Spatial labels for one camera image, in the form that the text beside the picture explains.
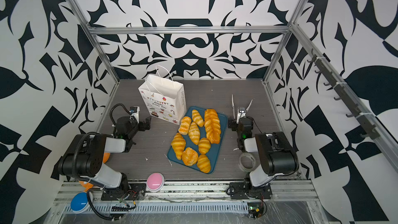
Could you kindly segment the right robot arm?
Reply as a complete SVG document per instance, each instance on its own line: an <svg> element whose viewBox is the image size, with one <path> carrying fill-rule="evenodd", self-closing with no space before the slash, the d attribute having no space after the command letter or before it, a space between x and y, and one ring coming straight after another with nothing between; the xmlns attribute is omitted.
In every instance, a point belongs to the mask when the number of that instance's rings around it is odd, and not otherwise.
<svg viewBox="0 0 398 224"><path fill-rule="evenodd" d="M231 97L233 117L228 120L228 128L237 133L240 158L248 156L253 162L251 168L240 169L247 173L242 183L230 183L226 194L233 200L270 199L270 182L278 177L290 176L299 169L296 152L283 132L253 134L256 124L254 118L247 115L250 106L235 109L234 97Z"/></svg>

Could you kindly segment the long braided fake bread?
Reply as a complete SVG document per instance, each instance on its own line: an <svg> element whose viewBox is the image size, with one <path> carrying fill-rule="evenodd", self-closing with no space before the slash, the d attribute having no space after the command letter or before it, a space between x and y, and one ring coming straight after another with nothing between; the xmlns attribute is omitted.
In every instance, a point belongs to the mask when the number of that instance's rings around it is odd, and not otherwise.
<svg viewBox="0 0 398 224"><path fill-rule="evenodd" d="M206 138L211 144L219 144L221 141L221 124L217 112L207 109L204 116L204 127Z"/></svg>

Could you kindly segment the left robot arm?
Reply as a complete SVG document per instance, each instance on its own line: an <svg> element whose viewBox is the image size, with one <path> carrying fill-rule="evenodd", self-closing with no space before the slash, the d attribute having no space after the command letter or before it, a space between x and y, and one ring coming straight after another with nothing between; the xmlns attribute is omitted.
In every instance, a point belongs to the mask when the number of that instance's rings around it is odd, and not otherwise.
<svg viewBox="0 0 398 224"><path fill-rule="evenodd" d="M122 201L133 197L135 193L127 175L107 166L104 155L129 152L136 144L134 136L150 130L151 117L140 121L139 116L139 107L128 109L122 103L115 104L109 111L113 133L76 135L57 164L59 174L98 186L111 199Z"/></svg>

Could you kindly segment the white paper gift bag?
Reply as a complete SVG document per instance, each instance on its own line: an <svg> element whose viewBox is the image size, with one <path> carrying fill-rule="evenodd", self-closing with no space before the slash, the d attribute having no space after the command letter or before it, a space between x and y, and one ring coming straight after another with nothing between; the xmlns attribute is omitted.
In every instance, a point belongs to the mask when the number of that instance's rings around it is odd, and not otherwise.
<svg viewBox="0 0 398 224"><path fill-rule="evenodd" d="M169 78L150 74L138 90L151 116L180 125L187 112L182 83L174 81L171 74Z"/></svg>

